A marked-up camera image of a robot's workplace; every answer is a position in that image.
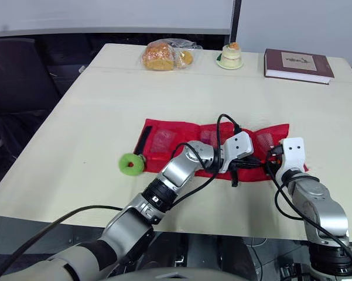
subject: cake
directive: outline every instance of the cake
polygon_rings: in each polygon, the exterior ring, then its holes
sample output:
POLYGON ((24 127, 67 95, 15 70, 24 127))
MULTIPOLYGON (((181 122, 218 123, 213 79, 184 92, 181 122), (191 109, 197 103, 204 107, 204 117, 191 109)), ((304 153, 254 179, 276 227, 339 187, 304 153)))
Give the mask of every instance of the cake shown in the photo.
POLYGON ((182 51, 179 53, 177 59, 177 67, 185 68, 193 62, 193 55, 189 51, 182 51))
POLYGON ((235 68, 242 65, 241 49, 236 42, 230 43, 223 47, 220 63, 228 68, 235 68))

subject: red mesh bag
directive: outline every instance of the red mesh bag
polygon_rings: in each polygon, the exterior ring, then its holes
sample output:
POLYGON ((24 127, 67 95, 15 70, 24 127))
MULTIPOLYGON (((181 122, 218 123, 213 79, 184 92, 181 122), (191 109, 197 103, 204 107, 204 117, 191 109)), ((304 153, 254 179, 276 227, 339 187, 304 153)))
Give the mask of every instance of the red mesh bag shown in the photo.
MULTIPOLYGON (((220 124, 221 144, 233 136, 233 124, 225 122, 220 124)), ((270 146, 277 145, 281 139, 287 137, 289 124, 282 124, 258 130, 256 132, 242 129, 247 132, 254 146, 254 156, 265 161, 270 146)), ((146 119, 141 137, 135 148, 135 154, 142 154, 146 158, 145 171, 158 173, 170 160, 173 150, 181 142, 201 141, 217 147, 216 124, 196 125, 187 122, 169 122, 146 119)), ((210 177, 211 174, 205 171, 196 172, 196 176, 210 177)), ((230 173, 219 174, 218 179, 231 180, 230 173)), ((261 181, 268 180, 263 168, 240 169, 240 181, 261 181)))

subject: white wall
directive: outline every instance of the white wall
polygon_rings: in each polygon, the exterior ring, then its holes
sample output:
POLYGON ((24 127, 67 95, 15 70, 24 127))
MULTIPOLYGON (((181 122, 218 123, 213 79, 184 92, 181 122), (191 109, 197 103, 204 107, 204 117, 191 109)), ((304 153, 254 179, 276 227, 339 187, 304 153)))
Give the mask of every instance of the white wall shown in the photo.
POLYGON ((232 7, 233 0, 0 0, 0 36, 177 31, 229 34, 232 7))
POLYGON ((352 0, 242 0, 237 42, 344 57, 352 66, 352 0))

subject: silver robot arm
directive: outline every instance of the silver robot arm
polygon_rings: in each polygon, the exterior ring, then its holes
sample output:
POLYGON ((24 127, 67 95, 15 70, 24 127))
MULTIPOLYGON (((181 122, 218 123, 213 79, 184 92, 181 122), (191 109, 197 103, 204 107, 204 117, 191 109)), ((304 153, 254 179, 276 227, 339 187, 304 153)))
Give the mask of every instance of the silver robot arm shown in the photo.
MULTIPOLYGON (((342 206, 334 201, 328 189, 314 179, 299 179, 305 173, 305 146, 302 138, 287 138, 275 148, 281 151, 281 167, 276 181, 286 184, 293 205, 348 246, 348 221, 342 206)), ((352 262, 343 248, 305 221, 309 244, 310 274, 320 281, 352 281, 352 262)))
MULTIPOLYGON (((221 163, 217 163, 217 152, 212 146, 199 141, 188 144, 199 154, 205 167, 212 171, 218 169, 220 173, 228 171, 234 159, 242 159, 254 152, 246 132, 234 135, 221 145, 221 163)), ((130 264, 147 250, 154 237, 152 225, 161 221, 182 187, 200 169, 202 165, 197 156, 185 146, 182 153, 108 223, 97 241, 72 246, 46 261, 5 275, 0 281, 95 281, 107 278, 119 263, 130 264)))

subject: brown book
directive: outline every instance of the brown book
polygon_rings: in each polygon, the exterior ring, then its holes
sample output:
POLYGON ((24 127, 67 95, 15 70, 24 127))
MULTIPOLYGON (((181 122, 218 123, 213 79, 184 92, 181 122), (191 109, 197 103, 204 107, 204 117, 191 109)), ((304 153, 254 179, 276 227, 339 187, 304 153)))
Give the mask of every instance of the brown book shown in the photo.
POLYGON ((322 84, 334 78, 326 56, 274 49, 265 51, 264 76, 322 84))

